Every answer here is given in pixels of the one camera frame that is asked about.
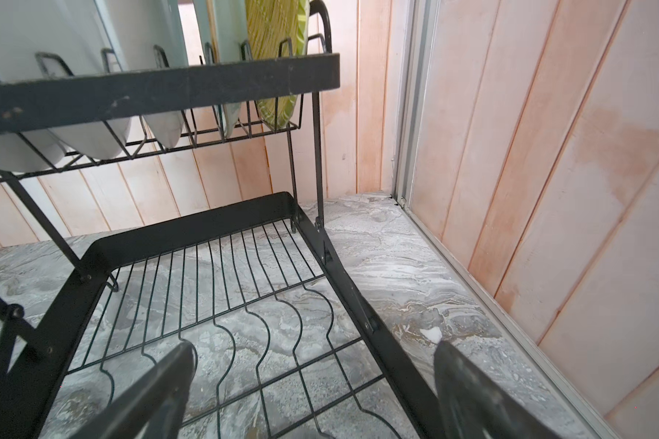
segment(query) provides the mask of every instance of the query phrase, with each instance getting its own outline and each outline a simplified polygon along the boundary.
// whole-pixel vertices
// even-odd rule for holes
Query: wall
[[[659,0],[442,0],[410,207],[625,438],[659,438]]]
[[[326,0],[333,50],[341,56],[340,89],[321,97],[325,197],[388,191],[398,127],[398,100],[408,0]],[[181,2],[189,63],[202,55],[193,5]],[[317,16],[310,34],[318,32]],[[319,52],[319,42],[308,52]],[[296,105],[294,121],[300,117]],[[252,106],[252,118],[256,114]],[[210,108],[194,110],[198,128],[213,128]],[[240,115],[246,121],[246,111]],[[302,128],[291,134],[300,202],[316,200],[313,116],[306,96]],[[243,135],[237,129],[235,135]],[[133,119],[129,140],[143,132]],[[216,140],[213,134],[198,141]],[[181,140],[179,145],[187,144]],[[291,192],[285,134],[214,145],[22,181],[64,236],[138,227],[260,195]],[[48,236],[6,185],[0,185],[0,247]]]

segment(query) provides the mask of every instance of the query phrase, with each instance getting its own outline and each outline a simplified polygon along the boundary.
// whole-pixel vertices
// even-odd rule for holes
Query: white plate
[[[244,0],[193,0],[193,5],[205,57],[209,57],[205,47],[210,44],[216,63],[241,61],[241,48],[246,41]],[[221,115],[217,108],[213,108],[225,127],[225,137],[232,136],[240,107],[238,103],[224,104]]]
[[[154,46],[164,49],[168,66],[188,65],[175,0],[96,0],[96,5],[123,70],[163,67]],[[145,115],[144,119],[162,145],[176,146],[183,129],[180,112]]]
[[[29,142],[52,164],[64,156],[58,140],[45,129],[24,133]],[[33,172],[48,169],[49,163],[39,157],[17,134],[0,135],[0,169],[14,172]]]
[[[37,52],[57,54],[75,75],[104,72],[100,50],[109,45],[99,26],[97,10],[89,0],[0,0],[0,81],[44,77]],[[52,76],[67,74],[54,67],[54,61],[46,61],[45,66]],[[120,140],[126,138],[128,119],[111,125]],[[113,158],[122,151],[100,122],[51,130],[67,145],[96,159]]]

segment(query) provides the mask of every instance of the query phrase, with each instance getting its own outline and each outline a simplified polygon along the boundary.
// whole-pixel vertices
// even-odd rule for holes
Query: rack leg
[[[325,227],[325,206],[323,201],[323,156],[320,145],[320,93],[313,92],[313,130],[315,132],[315,181],[317,182],[317,219],[318,229]]]
[[[48,218],[46,218],[46,215],[41,211],[39,206],[34,202],[32,197],[29,195],[29,193],[26,191],[26,189],[22,186],[22,184],[15,178],[15,176],[8,171],[0,171],[0,175],[5,179],[5,182],[8,184],[10,189],[15,192],[15,194],[18,196],[19,200],[25,205],[27,210],[29,210],[29,213],[31,213],[34,216],[34,219],[37,220],[39,225],[44,228],[44,231],[49,235],[49,237],[54,240],[54,244],[56,244],[56,247],[61,250],[61,252],[68,258],[69,262],[73,264],[73,267],[78,271],[78,273],[81,275],[82,279],[90,279],[90,275],[85,271],[81,264],[81,260],[79,259],[78,256],[74,253],[72,248],[69,246],[69,244],[64,240],[64,238],[61,236],[61,234],[58,233],[58,230],[56,230],[56,227],[49,221]]]
[[[295,163],[293,161],[293,143],[291,142],[290,139],[290,127],[287,127],[288,131],[286,131],[286,136],[288,137],[288,157],[290,159],[290,180],[291,183],[293,184],[293,199],[295,200],[296,206],[298,205],[298,189],[295,185]],[[295,233],[295,224],[298,222],[298,209],[294,207],[293,210],[293,221],[290,222],[290,228],[291,232]]]

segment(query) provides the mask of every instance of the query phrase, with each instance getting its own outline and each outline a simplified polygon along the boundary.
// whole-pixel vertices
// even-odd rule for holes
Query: gray marble pattern
[[[313,210],[306,208],[311,218]],[[325,216],[343,265],[429,385],[436,343],[446,339],[562,437],[588,436],[392,199],[331,200]],[[42,436],[69,437],[186,339],[196,347],[198,365],[182,438],[262,438],[303,419],[284,437],[388,438],[395,436],[391,428],[416,437],[336,294],[288,226],[266,225],[253,235],[115,272],[121,292],[103,293]],[[106,234],[69,242],[80,255]],[[51,242],[0,249],[0,295],[23,304],[27,319],[38,324],[70,271]],[[306,288],[297,286],[301,280]],[[261,392],[239,398],[269,380]],[[352,395],[354,389],[361,390]],[[309,416],[311,406],[318,410],[342,396]],[[208,414],[218,401],[224,407]]]

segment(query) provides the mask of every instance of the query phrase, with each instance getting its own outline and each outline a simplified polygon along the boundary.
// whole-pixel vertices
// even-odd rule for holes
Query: marble countertop
[[[312,210],[313,206],[306,207],[308,216],[314,218]],[[589,437],[583,426],[548,390],[543,378],[528,366],[510,342],[501,335],[468,287],[462,284],[454,270],[423,240],[393,199],[386,195],[373,194],[329,200],[325,202],[325,216],[325,227],[344,267],[430,386],[433,387],[432,356],[436,343],[444,339],[456,346],[516,401],[562,437]],[[292,241],[280,224],[282,223],[279,223],[275,230],[268,226],[266,230],[255,229],[253,238],[246,233],[245,236],[232,237],[229,244],[220,243],[225,246],[232,245],[234,241],[235,251],[239,252],[240,248],[251,246],[252,239],[255,240],[259,252],[258,263],[254,262],[254,258],[245,262],[245,259],[239,259],[238,255],[233,257],[237,262],[237,279],[229,275],[233,260],[220,259],[215,253],[199,257],[198,272],[195,273],[191,271],[190,262],[187,268],[183,262],[190,259],[190,250],[186,255],[169,256],[163,266],[169,264],[171,278],[174,278],[174,273],[180,277],[180,291],[189,290],[185,287],[186,282],[194,275],[200,279],[201,285],[209,285],[211,278],[215,277],[218,291],[221,291],[219,286],[226,281],[226,292],[232,302],[235,299],[231,298],[240,292],[244,294],[246,291],[248,295],[248,292],[256,291],[254,294],[263,296],[297,283],[299,279],[312,278],[313,274],[320,272],[314,260],[308,257],[307,267],[300,269],[289,264],[290,259],[295,258],[291,257],[290,253],[294,251]],[[110,233],[73,237],[68,238],[68,241],[76,253],[81,255],[94,240],[106,234]],[[287,244],[288,249],[279,243]],[[284,259],[282,250],[289,252],[289,258]],[[221,265],[226,264],[221,271],[216,268],[220,266],[220,262],[223,263]],[[263,267],[271,267],[274,263],[278,265],[279,273],[283,273],[283,276],[274,277],[271,274],[264,277]],[[84,358],[90,362],[93,355],[96,359],[98,355],[102,357],[105,349],[111,353],[113,348],[125,346],[130,337],[140,340],[142,336],[150,337],[149,332],[145,334],[144,329],[139,329],[141,325],[137,325],[136,330],[129,329],[129,326],[119,327],[114,317],[114,304],[118,301],[125,303],[124,308],[127,311],[123,311],[122,315],[129,319],[127,325],[133,322],[132,328],[135,327],[134,322],[143,319],[144,312],[143,308],[140,308],[140,302],[149,301],[153,315],[157,312],[160,315],[171,312],[168,308],[162,308],[160,286],[154,287],[154,279],[166,275],[163,273],[165,270],[162,269],[162,273],[154,273],[152,268],[152,263],[146,266],[139,263],[128,268],[131,273],[137,273],[135,275],[129,275],[124,269],[120,272],[118,279],[121,284],[126,285],[129,277],[139,279],[128,286],[128,291],[150,292],[143,295],[140,293],[139,297],[136,294],[125,293],[126,297],[123,297],[122,293],[119,296],[114,294],[110,298],[112,304],[107,306],[107,294],[103,294],[91,318],[90,327],[94,327],[97,318],[104,314],[104,322],[99,330],[107,334],[107,329],[110,329],[112,340],[106,343],[107,338],[96,334],[95,329],[91,332],[86,330],[83,339],[96,334],[92,336],[95,341],[92,350],[99,354],[91,353],[85,358],[85,351],[80,347],[71,367],[81,364]],[[0,295],[8,303],[22,304],[26,310],[26,318],[32,324],[38,324],[70,272],[70,264],[50,241],[0,249]],[[201,278],[202,272],[211,274]],[[306,286],[310,291],[301,287],[289,288],[277,297],[270,295],[268,299],[229,312],[224,319],[217,319],[217,326],[213,324],[215,322],[209,321],[182,332],[181,337],[194,343],[201,359],[191,386],[186,419],[214,406],[217,399],[216,386],[219,387],[220,399],[254,386],[257,378],[253,367],[248,368],[249,365],[259,365],[260,377],[264,381],[294,367],[296,361],[302,364],[313,356],[328,352],[330,344],[337,347],[358,336],[325,279],[315,279]],[[174,313],[183,309],[197,310],[193,302],[188,303],[194,300],[190,297],[192,296],[183,297],[181,293],[178,302],[173,304]],[[217,299],[213,301],[218,307],[225,307],[226,304],[224,301],[220,302],[220,297],[218,293]],[[249,299],[245,297],[240,299],[239,303],[244,303],[241,300]],[[176,320],[175,317],[180,317],[185,326],[185,319],[194,322],[191,319],[202,319],[205,312],[211,313],[210,301],[199,302],[206,303],[200,306],[200,316],[181,311],[180,316],[172,315],[165,325],[170,325],[171,321]],[[299,316],[304,331],[302,335],[298,332],[301,324]],[[325,339],[330,318],[332,330]],[[111,321],[110,327],[107,326],[108,321]],[[264,329],[264,322],[270,329]],[[238,346],[235,345],[238,356],[230,371],[230,378],[225,378],[221,383],[220,372],[216,371],[223,371],[225,364],[229,364],[226,362],[229,361],[231,351],[229,337],[220,326],[241,334],[237,339]],[[149,330],[158,331],[161,329],[159,327],[152,323],[153,329]],[[156,344],[147,345],[147,354],[159,359],[177,342],[177,337],[169,337]],[[133,382],[152,363],[139,352],[135,352],[108,360],[105,364],[108,370],[117,372],[112,373],[118,383],[117,388],[125,389],[127,383]],[[106,375],[98,373],[96,369],[97,367],[91,367],[67,376],[42,432],[44,437],[68,437],[74,431],[74,426],[79,425],[79,422],[74,421],[88,419],[105,407],[107,400],[111,398],[110,383]],[[263,401],[259,393],[254,393],[226,406],[220,410],[220,426],[217,425],[217,417],[210,416],[184,427],[180,436],[217,437],[221,431],[222,437],[264,437],[267,428],[262,410],[268,413],[271,430],[279,431],[292,420],[301,419],[309,413],[308,398],[317,409],[327,401],[346,393],[348,387],[342,373],[347,375],[349,385],[356,388],[376,377],[380,371],[368,349],[360,341],[339,351],[337,356],[326,356],[325,359],[302,369],[301,374],[296,372],[265,388]],[[357,404],[364,410],[370,410],[386,419],[401,437],[416,437],[384,379],[358,392],[356,400],[346,399],[317,416],[317,425],[315,419],[308,420],[305,425],[284,437],[323,437],[318,432],[318,427],[323,434],[334,437],[393,435],[378,417],[356,410]]]

